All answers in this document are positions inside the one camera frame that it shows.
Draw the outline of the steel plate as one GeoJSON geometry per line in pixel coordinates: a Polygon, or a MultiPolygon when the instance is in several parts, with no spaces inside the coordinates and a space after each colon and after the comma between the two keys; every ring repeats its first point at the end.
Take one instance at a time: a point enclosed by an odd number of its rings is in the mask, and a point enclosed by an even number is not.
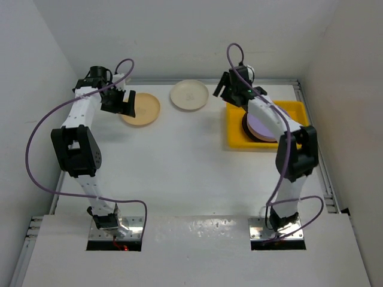
{"type": "Polygon", "coordinates": [[[252,142],[276,143],[273,134],[256,117],[247,112],[242,117],[242,129],[252,142]]]}

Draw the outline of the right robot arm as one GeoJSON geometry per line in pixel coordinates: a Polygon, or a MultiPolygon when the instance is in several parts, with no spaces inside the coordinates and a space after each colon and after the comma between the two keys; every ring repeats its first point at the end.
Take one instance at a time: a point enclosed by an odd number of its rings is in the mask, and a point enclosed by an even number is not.
{"type": "Polygon", "coordinates": [[[317,131],[293,120],[262,88],[252,87],[249,71],[244,65],[230,68],[213,95],[258,119],[278,143],[275,165],[279,179],[266,202],[269,227],[278,231],[298,219],[303,185],[318,165],[317,131]]]}

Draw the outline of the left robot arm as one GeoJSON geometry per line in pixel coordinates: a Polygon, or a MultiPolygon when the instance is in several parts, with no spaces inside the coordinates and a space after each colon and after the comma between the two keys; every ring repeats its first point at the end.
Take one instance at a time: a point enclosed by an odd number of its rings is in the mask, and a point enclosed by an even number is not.
{"type": "Polygon", "coordinates": [[[75,102],[68,117],[58,129],[51,131],[51,141],[60,168],[74,178],[89,199],[89,214],[98,230],[122,239],[128,232],[115,203],[103,200],[96,176],[102,164],[99,146],[91,132],[97,110],[134,118],[135,91],[126,91],[121,74],[113,74],[102,66],[92,66],[85,78],[78,80],[75,102]]]}

